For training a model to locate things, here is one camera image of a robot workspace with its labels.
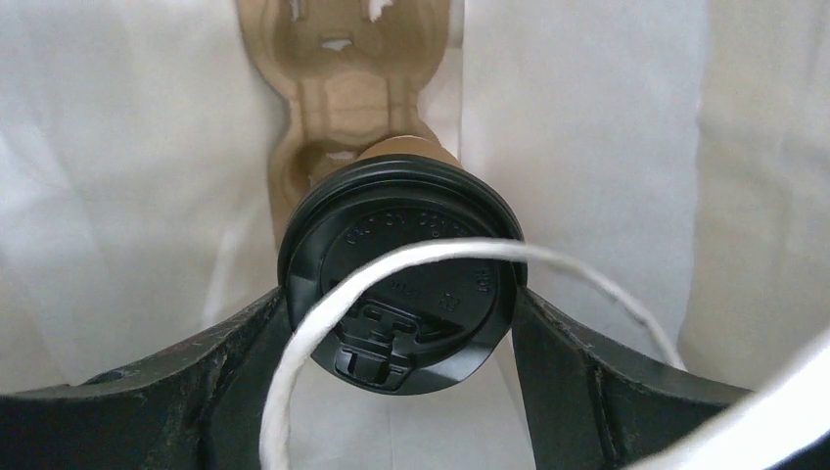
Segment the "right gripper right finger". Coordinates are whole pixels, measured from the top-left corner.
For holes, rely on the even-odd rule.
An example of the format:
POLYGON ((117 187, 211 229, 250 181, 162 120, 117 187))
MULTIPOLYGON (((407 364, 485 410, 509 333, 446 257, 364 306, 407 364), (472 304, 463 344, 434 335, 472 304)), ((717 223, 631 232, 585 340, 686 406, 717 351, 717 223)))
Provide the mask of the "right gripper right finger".
POLYGON ((539 469, 621 469, 748 394, 672 368, 520 290, 514 356, 539 469))

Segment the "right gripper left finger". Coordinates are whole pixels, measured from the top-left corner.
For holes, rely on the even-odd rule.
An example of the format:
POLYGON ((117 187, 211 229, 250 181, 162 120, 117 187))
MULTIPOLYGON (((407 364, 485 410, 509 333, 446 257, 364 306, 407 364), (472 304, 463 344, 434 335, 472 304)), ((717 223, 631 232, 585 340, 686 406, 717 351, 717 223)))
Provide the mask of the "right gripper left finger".
POLYGON ((5 469, 256 469, 291 333, 273 290, 231 318, 78 386, 1 398, 5 469))

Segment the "brown pulp cup carrier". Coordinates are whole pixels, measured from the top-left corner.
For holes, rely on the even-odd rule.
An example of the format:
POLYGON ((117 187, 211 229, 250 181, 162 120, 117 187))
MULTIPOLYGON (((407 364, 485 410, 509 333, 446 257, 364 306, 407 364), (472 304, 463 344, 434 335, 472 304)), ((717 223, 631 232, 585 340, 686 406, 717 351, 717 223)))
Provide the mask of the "brown pulp cup carrier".
POLYGON ((287 104, 288 127, 266 167, 276 241, 320 180, 384 139, 438 140, 421 92, 449 38, 446 1, 241 0, 247 54, 287 104))

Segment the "light blue paper bag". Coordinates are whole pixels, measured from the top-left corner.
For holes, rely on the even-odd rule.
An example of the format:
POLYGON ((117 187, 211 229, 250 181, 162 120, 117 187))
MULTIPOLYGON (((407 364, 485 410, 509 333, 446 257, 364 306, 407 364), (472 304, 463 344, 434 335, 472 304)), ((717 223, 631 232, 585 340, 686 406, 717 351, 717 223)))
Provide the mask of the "light blue paper bag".
MULTIPOLYGON (((296 328, 266 175, 288 108, 238 2, 2 3, 1 398, 81 385, 273 290, 296 328)), ((680 371, 748 392, 826 327, 827 2, 446 2, 419 115, 522 240, 642 302, 680 371)), ((529 289, 668 365, 592 283, 520 262, 515 305, 529 289)), ((539 469, 513 320, 423 395, 307 360, 291 467, 539 469)))

